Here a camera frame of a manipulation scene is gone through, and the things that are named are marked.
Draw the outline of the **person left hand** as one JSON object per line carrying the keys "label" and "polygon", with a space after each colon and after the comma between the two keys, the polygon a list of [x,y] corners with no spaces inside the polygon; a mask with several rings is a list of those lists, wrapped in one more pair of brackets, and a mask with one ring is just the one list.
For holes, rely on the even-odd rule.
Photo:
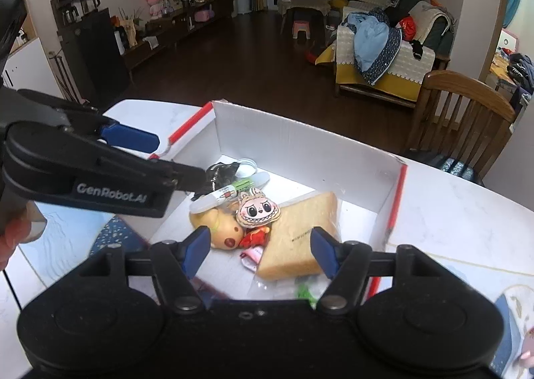
{"label": "person left hand", "polygon": [[47,220],[34,202],[28,202],[24,210],[15,213],[1,231],[0,269],[4,270],[21,243],[39,239],[47,225]]}

